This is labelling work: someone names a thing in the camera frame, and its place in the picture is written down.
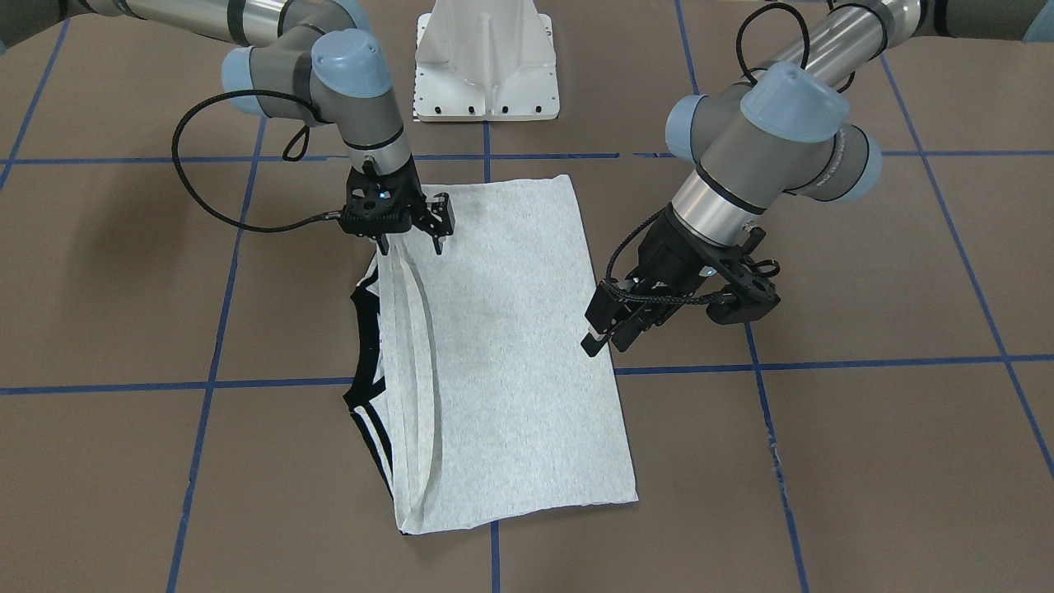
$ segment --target robotic arm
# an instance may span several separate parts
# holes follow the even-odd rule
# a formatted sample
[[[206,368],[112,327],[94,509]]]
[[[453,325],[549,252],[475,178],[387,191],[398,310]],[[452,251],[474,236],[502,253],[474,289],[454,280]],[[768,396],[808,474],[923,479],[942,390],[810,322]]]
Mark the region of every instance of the robotic arm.
[[[839,3],[806,39],[772,59],[750,70],[741,59],[744,77],[722,94],[679,101],[667,119],[666,142],[695,171],[616,250],[586,312],[586,353],[596,356],[608,341],[625,352],[683,305],[706,305],[719,324],[756,321],[773,311],[780,298],[770,277],[779,264],[752,258],[765,236],[757,220],[781,194],[848,201],[874,186],[881,150],[862,130],[843,123],[848,101],[832,85],[885,50],[923,35],[1051,41],[1054,1]],[[622,280],[611,277],[614,258],[648,224],[637,266]],[[695,296],[716,276],[722,288]]]
[[[309,126],[336,123],[352,164],[346,203],[333,216],[345,232],[387,252],[386,234],[416,226],[442,252],[454,225],[448,196],[422,191],[391,73],[355,0],[0,1],[0,54],[83,14],[154,20],[242,45],[223,60],[225,90],[261,94],[236,97],[235,106]]]

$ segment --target white plastic bracket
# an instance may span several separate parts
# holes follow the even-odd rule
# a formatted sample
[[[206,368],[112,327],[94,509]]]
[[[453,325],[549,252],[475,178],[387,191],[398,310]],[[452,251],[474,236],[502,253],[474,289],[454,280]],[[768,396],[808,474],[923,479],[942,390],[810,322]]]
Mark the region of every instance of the white plastic bracket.
[[[417,19],[413,98],[421,121],[555,118],[552,20],[533,0],[436,0]]]

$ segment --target folded garment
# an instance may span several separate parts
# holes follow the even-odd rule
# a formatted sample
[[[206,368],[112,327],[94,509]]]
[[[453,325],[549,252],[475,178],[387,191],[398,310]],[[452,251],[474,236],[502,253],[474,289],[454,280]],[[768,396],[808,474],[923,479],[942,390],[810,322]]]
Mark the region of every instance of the folded garment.
[[[637,500],[609,356],[579,347],[594,282],[570,179],[432,185],[453,236],[391,235],[352,299],[346,396],[399,531]]]

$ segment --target folded cloth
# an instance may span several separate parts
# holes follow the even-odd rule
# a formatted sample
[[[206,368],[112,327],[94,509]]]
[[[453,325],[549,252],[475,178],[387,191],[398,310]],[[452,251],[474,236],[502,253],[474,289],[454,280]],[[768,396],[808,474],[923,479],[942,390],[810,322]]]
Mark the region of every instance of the folded cloth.
[[[570,178],[425,191],[457,216],[443,254],[389,235],[352,296],[345,398],[399,531],[637,500],[610,357],[579,347],[594,283]]]

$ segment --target light blue joint cap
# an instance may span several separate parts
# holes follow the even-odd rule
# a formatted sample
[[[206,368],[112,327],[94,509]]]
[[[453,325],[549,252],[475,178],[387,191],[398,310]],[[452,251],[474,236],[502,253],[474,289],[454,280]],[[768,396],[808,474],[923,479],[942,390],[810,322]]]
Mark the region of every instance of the light blue joint cap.
[[[235,47],[223,58],[223,65],[219,70],[220,79],[223,82],[223,91],[248,91],[253,87],[253,77],[249,70],[249,54],[252,47]],[[238,111],[249,115],[262,115],[264,107],[257,97],[235,97],[231,102]]]
[[[355,21],[355,26],[362,28],[367,33],[373,33],[373,26],[370,24],[370,18],[366,16],[366,11],[358,5],[355,0],[333,0],[344,8],[344,12],[348,13],[351,20]]]
[[[1036,20],[1032,21],[1032,26],[1024,33],[1021,41],[1026,43],[1054,41],[1054,0],[1047,0],[1047,5],[1036,15]]]
[[[688,95],[677,101],[666,117],[666,147],[674,156],[695,162],[691,154],[691,121],[696,117],[696,107],[706,95]]]
[[[323,35],[311,47],[311,66],[323,84],[349,97],[370,99],[392,87],[380,42],[360,28]]]
[[[867,162],[863,165],[863,173],[860,174],[860,178],[850,191],[832,201],[844,203],[863,197],[874,189],[879,175],[882,174],[882,146],[878,145],[875,138],[872,138],[867,132],[864,132],[863,135],[867,138]]]
[[[789,62],[776,62],[739,103],[750,122],[785,140],[822,142],[838,132],[850,102]]]

